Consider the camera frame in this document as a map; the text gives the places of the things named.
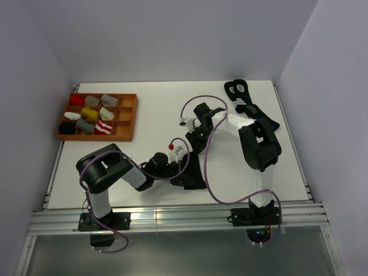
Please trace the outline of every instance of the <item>wooden box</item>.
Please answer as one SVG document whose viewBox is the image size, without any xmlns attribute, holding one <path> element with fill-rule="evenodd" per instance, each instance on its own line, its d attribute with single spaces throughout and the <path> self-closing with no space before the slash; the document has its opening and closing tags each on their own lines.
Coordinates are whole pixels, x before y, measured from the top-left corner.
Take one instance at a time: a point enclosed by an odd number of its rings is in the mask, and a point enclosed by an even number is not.
<svg viewBox="0 0 368 276">
<path fill-rule="evenodd" d="M 88 122 L 89 124 L 94 124 L 96 126 L 98 121 L 105 122 L 109 125 L 112 125 L 112 131 L 110 135 L 98 135 L 96 134 L 96 129 L 94 128 L 93 134 L 84 134 L 78 129 L 76 125 L 76 120 L 69 120 L 63 117 L 60 123 L 62 122 L 71 122 L 75 124 L 76 131 L 73 135 L 69 134 L 61 134 L 59 130 L 57 131 L 57 136 L 60 140 L 64 141 L 132 141 L 133 139 L 133 129 L 134 129 L 134 122 L 136 117 L 137 111 L 137 95 L 136 94 L 108 94 L 107 95 L 117 98 L 117 106 L 103 106 L 102 102 L 99 103 L 99 106 L 91 106 L 92 110 L 98 111 L 98 120 L 90 121 L 85 120 L 82 116 L 82 119 Z M 94 93 L 78 93 L 77 94 L 82 99 L 85 99 L 88 95 L 95 96 L 101 99 L 103 94 L 94 94 Z M 81 114 L 82 109 L 85 108 L 84 106 L 73 106 L 71 105 L 70 101 L 68 100 L 67 107 L 65 108 L 64 112 L 74 112 Z M 114 119 L 111 121 L 104 121 L 99 116 L 100 108 L 106 108 L 107 110 L 114 112 Z"/>
</svg>

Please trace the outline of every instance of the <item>gray wall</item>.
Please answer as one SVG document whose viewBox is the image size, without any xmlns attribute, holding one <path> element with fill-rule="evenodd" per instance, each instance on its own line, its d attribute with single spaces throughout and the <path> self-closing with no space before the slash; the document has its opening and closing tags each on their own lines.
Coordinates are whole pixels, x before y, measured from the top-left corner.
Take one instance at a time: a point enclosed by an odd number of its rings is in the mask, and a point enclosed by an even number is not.
<svg viewBox="0 0 368 276">
<path fill-rule="evenodd" d="M 368 271 L 368 1 L 319 0 L 279 93 L 349 275 Z"/>
<path fill-rule="evenodd" d="M 71 86 L 23 2 L 0 3 L 0 274 L 12 275 L 45 196 Z"/>
<path fill-rule="evenodd" d="M 74 82 L 278 79 L 317 0 L 24 0 Z"/>
</svg>

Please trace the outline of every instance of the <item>rolled sock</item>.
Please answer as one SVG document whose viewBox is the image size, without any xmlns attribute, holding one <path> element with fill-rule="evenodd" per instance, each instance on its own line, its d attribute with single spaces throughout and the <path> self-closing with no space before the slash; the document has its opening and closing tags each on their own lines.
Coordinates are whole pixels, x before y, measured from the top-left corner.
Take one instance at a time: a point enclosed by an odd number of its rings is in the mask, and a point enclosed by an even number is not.
<svg viewBox="0 0 368 276">
<path fill-rule="evenodd" d="M 101 119 L 106 120 L 106 121 L 111 121 L 114 119 L 114 113 L 111 111 L 108 111 L 106 108 L 101 108 L 99 110 L 99 116 L 101 117 Z"/>
<path fill-rule="evenodd" d="M 85 134 L 92 134 L 93 133 L 93 129 L 94 129 L 93 124 L 89 124 L 88 122 L 83 121 L 82 119 L 79 119 L 76 122 L 76 125 L 80 129 L 80 131 L 82 131 Z"/>
<path fill-rule="evenodd" d="M 95 129 L 98 135 L 110 135 L 113 127 L 105 122 L 98 121 Z"/>
<path fill-rule="evenodd" d="M 111 97 L 107 94 L 102 95 L 101 98 L 103 106 L 116 106 L 117 105 L 117 98 Z"/>
<path fill-rule="evenodd" d="M 99 106 L 101 100 L 95 96 L 87 96 L 85 99 L 86 106 Z"/>
<path fill-rule="evenodd" d="M 62 122 L 59 125 L 60 134 L 74 134 L 75 125 L 72 122 Z"/>
<path fill-rule="evenodd" d="M 81 115 L 78 113 L 73 113 L 73 112 L 65 112 L 64 117 L 69 120 L 78 120 L 81 118 Z"/>
<path fill-rule="evenodd" d="M 89 107 L 82 109 L 82 115 L 85 116 L 88 120 L 97 120 L 98 119 L 98 111 L 92 110 Z"/>
<path fill-rule="evenodd" d="M 71 105 L 75 105 L 75 106 L 83 106 L 85 104 L 84 100 L 78 96 L 78 95 L 72 95 L 69 99 Z"/>
</svg>

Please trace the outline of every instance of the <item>purple cable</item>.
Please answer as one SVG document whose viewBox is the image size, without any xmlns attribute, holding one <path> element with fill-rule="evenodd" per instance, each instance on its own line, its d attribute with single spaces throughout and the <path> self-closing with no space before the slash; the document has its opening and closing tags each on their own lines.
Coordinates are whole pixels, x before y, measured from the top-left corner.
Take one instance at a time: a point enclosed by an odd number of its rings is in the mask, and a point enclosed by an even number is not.
<svg viewBox="0 0 368 276">
<path fill-rule="evenodd" d="M 233 202 L 224 202 L 224 201 L 221 201 L 219 200 L 212 192 L 210 186 L 209 186 L 209 182 L 208 182 L 208 177 L 207 177 L 207 157 L 208 157 L 208 150 L 209 150 L 209 144 L 211 143 L 211 138 L 214 134 L 214 132 L 216 131 L 216 129 L 226 120 L 226 115 L 224 118 L 222 118 L 218 123 L 217 125 L 215 125 L 211 131 L 211 133 L 209 134 L 208 136 L 208 140 L 207 140 L 207 144 L 206 144 L 206 148 L 205 148 L 205 157 L 204 157 L 204 176 L 205 176 L 205 183 L 206 183 L 206 187 L 208 189 L 208 192 L 209 194 L 211 195 L 211 197 L 216 201 L 218 202 L 219 204 L 223 204 L 223 205 L 233 205 L 233 204 L 238 204 L 238 203 L 241 203 L 243 202 L 244 200 L 247 200 L 249 198 L 251 198 L 252 196 L 255 196 L 257 194 L 260 194 L 260 193 L 271 193 L 277 200 L 277 204 L 279 206 L 279 220 L 278 220 L 278 226 L 277 226 L 277 230 L 276 230 L 276 233 L 274 235 L 271 236 L 271 238 L 266 241 L 265 243 L 263 243 L 263 245 L 269 243 L 270 241 L 272 241 L 274 239 L 275 236 L 278 235 L 278 232 L 280 230 L 280 227 L 281 227 L 281 224 L 282 224 L 282 211 L 281 211 L 281 202 L 280 202 L 280 199 L 278 198 L 278 196 L 275 194 L 275 192 L 273 192 L 272 190 L 270 189 L 263 189 L 263 190 L 259 190 L 259 191 L 256 191 L 250 195 L 247 195 L 246 197 L 243 197 L 239 200 L 236 200 L 236 201 L 233 201 Z"/>
<path fill-rule="evenodd" d="M 180 138 L 180 137 L 176 137 L 176 138 L 174 138 L 174 139 L 172 139 L 172 141 L 170 142 L 170 144 L 172 144 L 174 141 L 176 141 L 176 140 L 180 140 L 180 141 L 182 141 L 183 143 L 184 143 L 184 145 L 185 145 L 185 147 L 186 147 L 186 149 L 187 149 L 187 152 L 189 153 L 189 146 L 188 146 L 188 144 L 187 144 L 187 142 L 184 140 L 184 139 L 182 139 L 182 138 Z M 153 179 L 155 179 L 155 180 L 172 180 L 172 179 L 174 179 L 174 178 L 176 178 L 176 177 L 178 177 L 178 176 L 180 176 L 185 170 L 186 170 L 186 167 L 188 166 L 188 164 L 189 164 L 189 158 L 190 158 L 190 154 L 188 154 L 188 157 L 187 157 L 187 161 L 186 161 L 186 164 L 185 164 L 185 166 L 184 166 L 184 168 L 179 172 L 179 173 L 177 173 L 175 176 L 173 176 L 173 177 L 169 177 L 169 178 L 161 178 L 161 177 L 155 177 L 155 176 L 153 176 L 153 175 L 151 175 L 151 174 L 149 174 L 149 173 L 147 173 L 147 172 L 145 172 L 145 171 L 143 171 L 140 167 L 139 167 L 139 165 L 137 165 L 137 163 L 135 163 L 132 159 L 130 159 L 130 157 L 128 156 L 128 155 L 126 155 L 125 153 L 123 153 L 123 152 L 121 152 L 121 151 L 106 151 L 106 152 L 104 152 L 104 153 L 102 153 L 102 154 L 100 154 L 100 155 L 98 155 L 98 156 L 96 156 L 94 159 L 92 159 L 91 160 L 91 162 L 90 163 L 88 163 L 87 164 L 87 166 L 86 167 L 84 167 L 84 169 L 82 170 L 82 172 L 80 173 L 80 177 L 79 177 L 79 184 L 81 185 L 81 187 L 86 191 L 86 197 L 87 197 L 87 202 L 88 202 L 88 205 L 89 205 L 89 207 L 90 207 L 90 209 L 89 209 L 89 212 L 90 212 L 90 214 L 91 214 L 91 217 L 92 217 L 92 219 L 99 225 L 99 226 L 101 226 L 102 228 L 104 228 L 104 229 L 106 229 L 106 230 L 109 230 L 109 231 L 112 231 L 115 235 L 119 235 L 120 237 L 122 237 L 123 239 L 125 239 L 126 240 L 126 244 L 125 244 L 125 246 L 123 246 L 123 247 L 121 247 L 121 248 L 119 248 L 119 249 L 117 249 L 117 250 L 99 250 L 99 249 L 97 249 L 97 248 L 94 248 L 96 251 L 98 251 L 98 252 L 101 252 L 101 253 L 118 253 L 118 252 L 120 252 L 120 251 L 123 251 L 124 249 L 126 249 L 127 248 L 127 246 L 128 246 L 128 244 L 129 244 L 129 239 L 128 239 L 128 237 L 126 236 L 126 235 L 124 235 L 123 233 L 121 233 L 121 232 L 119 232 L 119 231 L 116 231 L 116 230 L 114 230 L 114 229 L 112 229 L 112 228 L 110 228 L 110 227 L 108 227 L 108 226 L 106 226 L 106 225 L 104 225 L 103 223 L 101 223 L 99 220 L 98 220 L 98 218 L 95 216 L 95 214 L 93 213 L 93 210 L 92 210 L 92 207 L 91 207 L 91 201 L 90 201 L 90 197 L 89 197 L 89 194 L 88 194 L 88 189 L 84 186 L 84 184 L 83 184 L 83 178 L 85 177 L 85 174 L 86 174 L 86 171 L 89 169 L 89 167 L 90 166 L 92 166 L 92 164 L 94 164 L 96 161 L 98 161 L 98 160 L 100 160 L 101 158 L 103 158 L 103 157 L 105 157 L 105 156 L 107 156 L 107 155 L 110 155 L 110 154 L 119 154 L 119 155 L 122 155 L 123 157 L 125 157 L 125 158 L 127 158 L 135 167 L 137 167 L 138 169 L 140 169 L 141 170 L 141 172 L 143 172 L 145 175 L 147 175 L 148 177 L 151 177 L 151 178 L 153 178 Z"/>
<path fill-rule="evenodd" d="M 226 109 L 226 111 L 228 110 L 228 105 L 227 105 L 227 103 L 223 100 L 223 99 L 221 99 L 220 97 L 217 97 L 217 96 L 212 96 L 212 95 L 200 95 L 200 96 L 195 96 L 195 97 L 193 97 L 192 99 L 190 99 L 190 100 L 188 100 L 185 104 L 184 104 L 184 106 L 183 106 L 183 108 L 182 108 L 182 111 L 180 112 L 180 118 L 182 118 L 183 117 L 183 112 L 184 112 L 184 109 L 185 109 L 185 107 L 192 101 L 192 100 L 194 100 L 194 99 L 198 99 L 198 98 L 214 98 L 214 99 L 217 99 L 217 100 L 219 100 L 220 102 L 222 102 L 224 105 L 225 105 L 225 109 Z"/>
</svg>

